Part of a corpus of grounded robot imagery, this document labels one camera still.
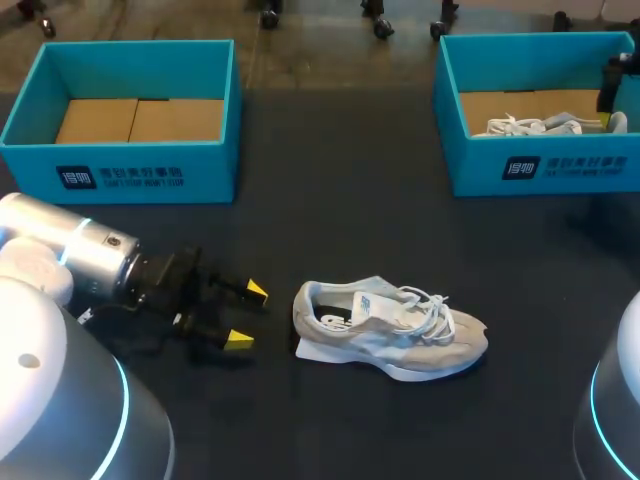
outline cardboard box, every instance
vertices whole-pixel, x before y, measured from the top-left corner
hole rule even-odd
[[[487,131],[494,118],[544,120],[568,112],[578,118],[598,120],[598,90],[538,90],[534,92],[467,92],[460,94],[469,133]]]
[[[640,191],[640,82],[628,76],[615,110],[630,133],[473,136],[505,112],[597,120],[603,67],[634,49],[626,32],[443,37],[433,108],[454,195]]]
[[[129,142],[217,141],[223,100],[140,100]]]
[[[136,99],[71,100],[56,143],[128,142]]]
[[[57,144],[218,141],[224,100],[71,100]]]
[[[241,112],[233,41],[46,43],[0,153],[45,202],[230,203]]]

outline chair wheel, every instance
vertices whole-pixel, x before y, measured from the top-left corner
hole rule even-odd
[[[18,8],[20,13],[22,14],[22,17],[25,20],[33,20],[33,18],[36,16],[35,9],[31,4],[27,2],[18,2],[16,7]]]
[[[260,25],[265,30],[273,30],[278,26],[280,17],[273,10],[264,10],[260,13]]]
[[[429,28],[429,33],[434,42],[439,42],[442,35],[449,33],[449,29],[442,22],[433,22]]]
[[[568,32],[573,28],[573,22],[566,12],[556,12],[553,16],[553,31]]]
[[[47,38],[53,38],[56,36],[56,27],[53,25],[50,18],[43,18],[40,20],[40,28],[42,29],[44,36]]]
[[[373,34],[380,40],[386,40],[394,33],[395,30],[391,27],[388,20],[379,18],[373,23]]]

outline shoe insole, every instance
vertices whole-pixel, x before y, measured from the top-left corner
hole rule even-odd
[[[316,319],[325,327],[346,330],[351,327],[351,310],[347,308],[317,305],[313,308]]]

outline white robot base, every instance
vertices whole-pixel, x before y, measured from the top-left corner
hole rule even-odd
[[[640,294],[593,373],[573,444],[583,479],[640,479]]]
[[[169,480],[157,400],[76,319],[0,276],[0,479]]]

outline shoe logo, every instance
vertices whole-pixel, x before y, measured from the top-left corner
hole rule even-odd
[[[367,297],[362,297],[362,300],[360,300],[360,308],[362,309],[362,311],[364,313],[369,315],[369,309],[371,308],[371,302],[369,301],[369,299]]]

